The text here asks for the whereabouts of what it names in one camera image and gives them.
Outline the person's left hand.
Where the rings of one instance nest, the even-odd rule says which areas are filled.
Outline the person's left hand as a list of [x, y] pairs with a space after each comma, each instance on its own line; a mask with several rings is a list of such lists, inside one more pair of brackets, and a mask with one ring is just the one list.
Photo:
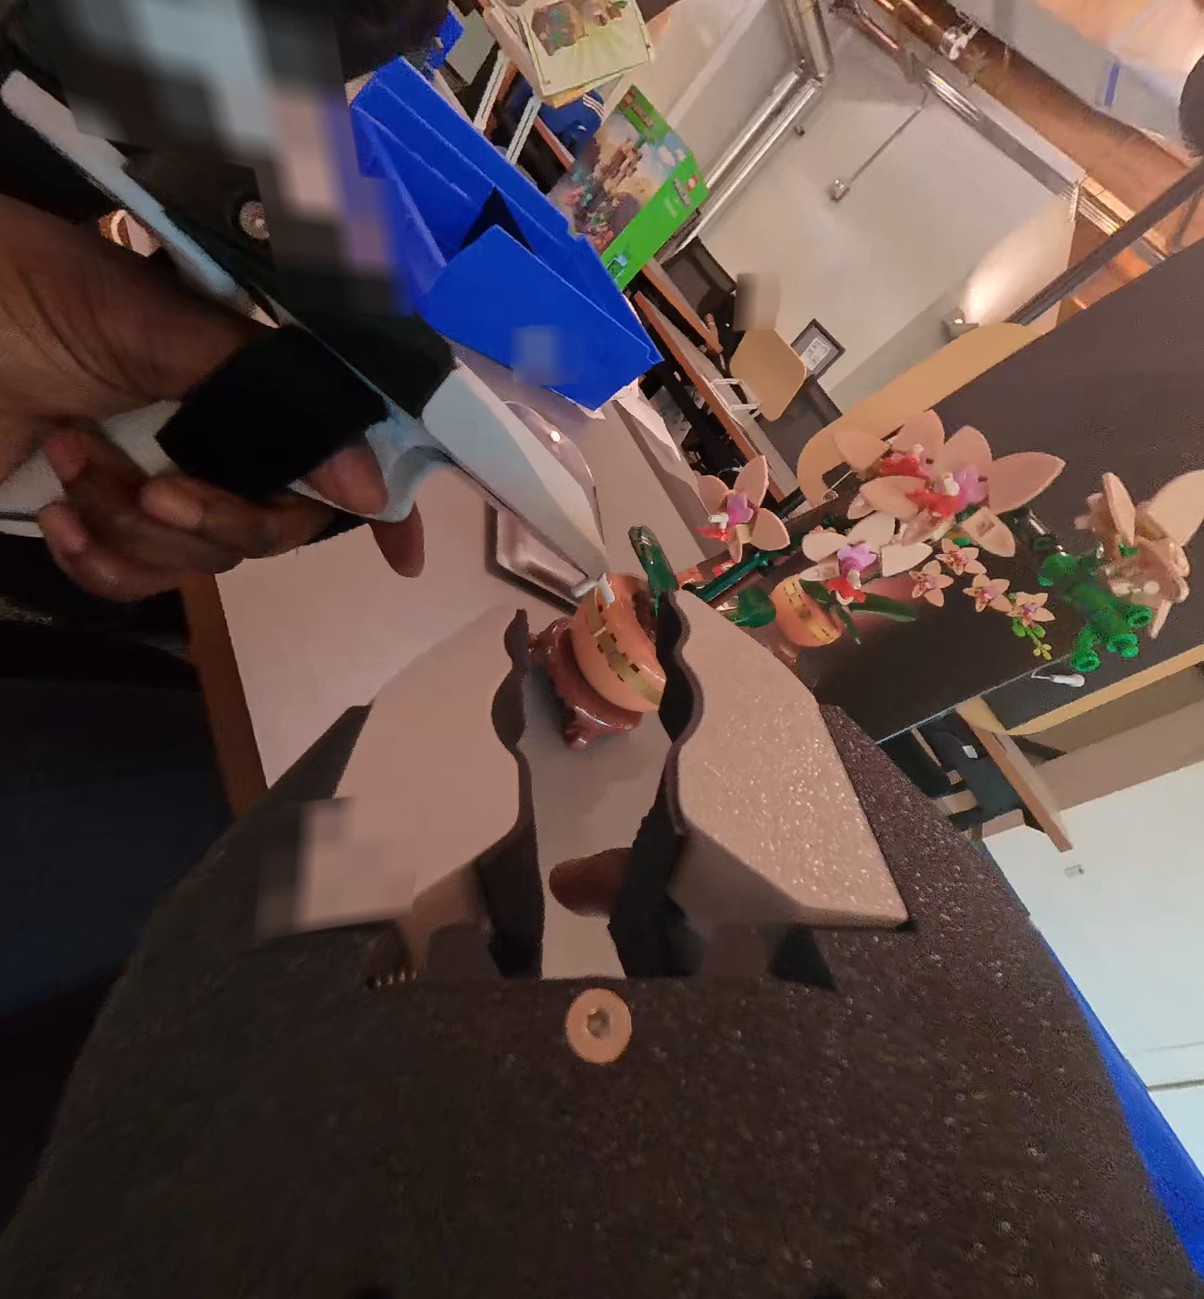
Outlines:
[[61, 499], [38, 514], [41, 539], [76, 587], [138, 601], [314, 543], [341, 512], [384, 511], [363, 442], [308, 476], [316, 499], [255, 504], [152, 479], [104, 437], [106, 419], [181, 399], [269, 333], [95, 231], [0, 195], [0, 485], [44, 453]]

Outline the large blue plastic bin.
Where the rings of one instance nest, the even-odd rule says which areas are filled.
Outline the large blue plastic bin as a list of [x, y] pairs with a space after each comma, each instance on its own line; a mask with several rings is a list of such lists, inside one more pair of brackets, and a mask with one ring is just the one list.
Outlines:
[[431, 329], [586, 410], [658, 365], [593, 247], [407, 61], [370, 77], [351, 124]]

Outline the green toy set box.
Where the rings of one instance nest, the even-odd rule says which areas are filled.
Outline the green toy set box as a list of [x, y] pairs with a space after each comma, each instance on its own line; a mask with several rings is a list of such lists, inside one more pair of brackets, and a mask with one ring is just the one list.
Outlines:
[[652, 102], [628, 88], [547, 193], [572, 235], [624, 290], [707, 197], [690, 149]]

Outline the open instruction booklet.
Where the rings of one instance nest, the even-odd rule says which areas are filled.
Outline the open instruction booklet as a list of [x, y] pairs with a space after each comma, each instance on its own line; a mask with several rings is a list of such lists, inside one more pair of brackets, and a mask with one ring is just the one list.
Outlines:
[[566, 102], [650, 64], [653, 45], [636, 3], [486, 3], [484, 18], [529, 88]]

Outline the toy brick orchid plant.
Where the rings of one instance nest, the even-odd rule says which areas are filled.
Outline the toy brick orchid plant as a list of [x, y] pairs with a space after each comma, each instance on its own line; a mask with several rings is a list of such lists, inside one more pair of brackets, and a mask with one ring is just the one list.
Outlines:
[[[629, 732], [660, 705], [665, 672], [656, 643], [664, 597], [688, 591], [756, 640], [715, 607], [746, 576], [743, 562], [751, 555], [779, 557], [799, 542], [801, 554], [819, 562], [821, 576], [833, 576], [840, 586], [873, 564], [894, 576], [977, 507], [983, 550], [1009, 557], [1015, 543], [1000, 515], [1032, 508], [1065, 468], [1048, 453], [1000, 457], [979, 429], [948, 432], [933, 411], [908, 417], [885, 440], [840, 435], [837, 454], [843, 464], [836, 486], [819, 505], [792, 518], [767, 508], [762, 460], [740, 468], [731, 482], [699, 478], [706, 510], [699, 533], [725, 550], [715, 567], [675, 573], [650, 529], [629, 530], [638, 575], [610, 576], [610, 605], [589, 596], [529, 641], [564, 707], [568, 746], [584, 748], [596, 737]], [[1145, 604], [1155, 612], [1148, 639], [1155, 640], [1169, 612], [1188, 597], [1191, 565], [1184, 548], [1202, 523], [1204, 468], [1170, 479], [1144, 503], [1131, 499], [1119, 476], [1104, 474], [1073, 526], [1105, 542], [1138, 544], [1141, 555], [1120, 562], [1118, 571], [1148, 593]]]

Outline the black light stand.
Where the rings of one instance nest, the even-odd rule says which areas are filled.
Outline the black light stand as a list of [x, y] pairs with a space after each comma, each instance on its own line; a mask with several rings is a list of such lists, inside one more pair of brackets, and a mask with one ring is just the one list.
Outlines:
[[1180, 208], [1192, 207], [1204, 193], [1204, 54], [1187, 74], [1177, 106], [1177, 121], [1183, 143], [1197, 154], [1197, 163], [1181, 179], [1163, 190], [1155, 200], [1115, 229], [1094, 250], [1073, 263], [1047, 283], [1029, 301], [1007, 318], [1016, 326], [1029, 326], [1051, 308], [1072, 296], [1119, 254], [1131, 250], [1163, 218]]

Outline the grey desk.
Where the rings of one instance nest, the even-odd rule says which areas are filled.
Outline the grey desk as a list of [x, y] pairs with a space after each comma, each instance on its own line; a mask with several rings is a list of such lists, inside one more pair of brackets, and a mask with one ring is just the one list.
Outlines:
[[[486, 562], [486, 504], [448, 471], [418, 497], [420, 576], [395, 575], [366, 528], [289, 554], [183, 582], [190, 658], [199, 678], [226, 797], [235, 818], [352, 705], [435, 641], [493, 605], [514, 604], [538, 630], [556, 618], [532, 590]], [[556, 698], [525, 684], [528, 759], [543, 870], [631, 843], [668, 748], [658, 722], [568, 750]]]

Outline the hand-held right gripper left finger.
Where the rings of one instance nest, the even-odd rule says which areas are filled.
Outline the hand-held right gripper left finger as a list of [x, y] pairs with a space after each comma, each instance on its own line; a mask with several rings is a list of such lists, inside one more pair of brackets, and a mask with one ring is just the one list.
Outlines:
[[344, 772], [346, 919], [402, 919], [448, 898], [478, 912], [475, 862], [520, 812], [517, 759], [493, 723], [517, 615], [481, 611], [370, 707]]

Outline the person's right hand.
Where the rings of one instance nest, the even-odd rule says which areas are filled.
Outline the person's right hand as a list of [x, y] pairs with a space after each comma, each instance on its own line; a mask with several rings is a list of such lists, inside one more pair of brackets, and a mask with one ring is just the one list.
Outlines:
[[570, 913], [610, 918], [629, 864], [629, 851], [613, 848], [563, 861], [547, 873], [550, 897]]

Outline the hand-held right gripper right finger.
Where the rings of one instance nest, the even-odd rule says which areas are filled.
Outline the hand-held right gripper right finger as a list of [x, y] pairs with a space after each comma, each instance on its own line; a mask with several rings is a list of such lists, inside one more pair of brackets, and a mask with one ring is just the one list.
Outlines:
[[697, 927], [896, 929], [908, 919], [814, 696], [743, 629], [661, 600], [670, 748], [614, 920], [667, 902]]

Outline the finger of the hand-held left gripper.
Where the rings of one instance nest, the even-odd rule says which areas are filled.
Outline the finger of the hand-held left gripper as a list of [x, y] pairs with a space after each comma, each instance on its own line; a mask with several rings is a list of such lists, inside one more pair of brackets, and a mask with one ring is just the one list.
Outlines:
[[452, 467], [584, 579], [607, 575], [593, 487], [468, 367], [457, 365], [424, 407], [424, 432]]

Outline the framed picture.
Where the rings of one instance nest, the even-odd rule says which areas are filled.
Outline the framed picture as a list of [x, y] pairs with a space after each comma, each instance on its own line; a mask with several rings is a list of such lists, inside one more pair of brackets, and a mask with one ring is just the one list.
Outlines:
[[805, 375], [814, 381], [826, 375], [844, 354], [843, 344], [818, 319], [811, 319], [794, 336], [790, 349], [803, 363]]

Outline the beige chair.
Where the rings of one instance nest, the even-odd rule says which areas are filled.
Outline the beige chair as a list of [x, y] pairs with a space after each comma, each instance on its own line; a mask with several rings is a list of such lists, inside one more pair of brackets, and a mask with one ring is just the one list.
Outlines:
[[772, 328], [749, 329], [740, 335], [729, 372], [749, 393], [757, 414], [771, 424], [785, 414], [808, 378], [800, 354]]

